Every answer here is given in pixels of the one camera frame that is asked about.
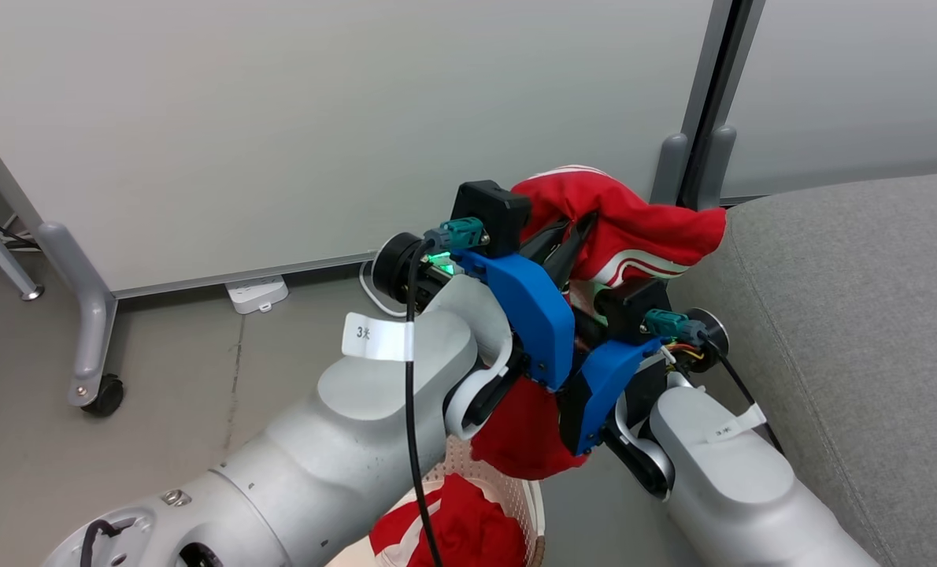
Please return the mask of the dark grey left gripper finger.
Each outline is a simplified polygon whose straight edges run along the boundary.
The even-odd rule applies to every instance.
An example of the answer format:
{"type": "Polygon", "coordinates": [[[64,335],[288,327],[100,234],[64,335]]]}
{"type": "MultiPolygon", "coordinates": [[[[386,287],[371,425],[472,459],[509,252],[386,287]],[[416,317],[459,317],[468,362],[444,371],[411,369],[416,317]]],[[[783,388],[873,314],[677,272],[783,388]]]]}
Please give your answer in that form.
{"type": "Polygon", "coordinates": [[[574,266],[579,261],[580,252],[592,228],[597,224],[598,212],[592,211],[581,217],[579,221],[571,223],[565,230],[562,244],[551,251],[546,258],[546,272],[556,287],[567,286],[574,266]]]}
{"type": "Polygon", "coordinates": [[[565,265],[567,261],[573,261],[573,252],[569,248],[566,248],[562,254],[558,252],[558,249],[565,244],[570,226],[572,222],[569,219],[559,219],[549,223],[522,242],[519,255],[537,265],[546,265],[548,261],[565,265]]]}

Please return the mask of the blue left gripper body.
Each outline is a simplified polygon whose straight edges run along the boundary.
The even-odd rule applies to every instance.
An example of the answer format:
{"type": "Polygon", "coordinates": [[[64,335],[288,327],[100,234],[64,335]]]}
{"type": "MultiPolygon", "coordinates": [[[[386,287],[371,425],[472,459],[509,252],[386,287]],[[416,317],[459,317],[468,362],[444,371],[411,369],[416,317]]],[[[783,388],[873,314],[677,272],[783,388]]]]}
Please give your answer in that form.
{"type": "Polygon", "coordinates": [[[546,270],[521,254],[490,258],[457,250],[454,256],[497,299],[530,358],[531,380],[548,391],[559,391],[572,373],[574,315],[546,270]]]}

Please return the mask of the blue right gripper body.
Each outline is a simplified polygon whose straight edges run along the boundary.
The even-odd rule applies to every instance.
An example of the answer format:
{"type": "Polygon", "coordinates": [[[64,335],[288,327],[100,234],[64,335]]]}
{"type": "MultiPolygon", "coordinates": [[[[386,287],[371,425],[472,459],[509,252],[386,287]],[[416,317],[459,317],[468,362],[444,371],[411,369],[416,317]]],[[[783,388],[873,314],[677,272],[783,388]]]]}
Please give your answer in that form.
{"type": "Polygon", "coordinates": [[[581,456],[599,443],[599,431],[615,413],[617,399],[645,364],[661,359],[665,337],[640,345],[609,340],[584,358],[557,397],[558,428],[565,448],[581,456]]]}

